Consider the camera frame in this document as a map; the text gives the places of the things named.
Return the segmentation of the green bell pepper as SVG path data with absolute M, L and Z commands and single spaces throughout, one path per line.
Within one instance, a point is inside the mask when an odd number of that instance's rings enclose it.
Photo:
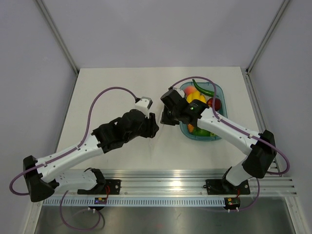
M 193 130 L 192 135 L 197 136 L 197 137 L 210 137 L 211 132 L 204 130 L 204 129 L 196 128 Z

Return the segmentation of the clear zip top bag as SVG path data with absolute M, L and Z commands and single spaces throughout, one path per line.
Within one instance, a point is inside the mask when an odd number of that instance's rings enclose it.
M 152 157 L 152 155 L 154 154 L 155 150 L 156 150 L 156 146 L 157 146 L 157 142 L 163 132 L 163 127 L 164 125 L 161 123 L 161 118 L 162 118 L 162 114 L 163 114 L 163 109 L 164 109 L 164 104 L 158 104 L 155 108 L 155 115 L 156 115 L 156 124 L 159 127 L 159 130 L 157 131 L 156 135 L 154 138 L 149 139 L 149 152 L 151 154 L 150 157 Z

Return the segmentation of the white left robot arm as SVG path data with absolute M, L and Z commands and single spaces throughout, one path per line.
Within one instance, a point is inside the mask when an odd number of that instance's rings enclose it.
M 87 136 L 81 146 L 36 159 L 23 160 L 24 179 L 32 202 L 43 201 L 55 192 L 74 191 L 79 195 L 104 195 L 107 182 L 100 169 L 81 174 L 69 169 L 96 156 L 121 148 L 136 137 L 154 138 L 159 127 L 154 113 L 146 116 L 132 109 L 109 123 L 102 124 Z

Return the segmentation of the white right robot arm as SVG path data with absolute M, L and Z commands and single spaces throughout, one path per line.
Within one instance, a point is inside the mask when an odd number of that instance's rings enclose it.
M 218 114 L 206 103 L 195 99 L 188 102 L 176 89 L 161 96 L 164 110 L 161 123 L 177 125 L 180 122 L 216 134 L 238 148 L 246 157 L 230 167 L 221 179 L 207 180 L 210 195 L 247 195 L 248 179 L 263 178 L 276 156 L 273 133 L 248 130 Z

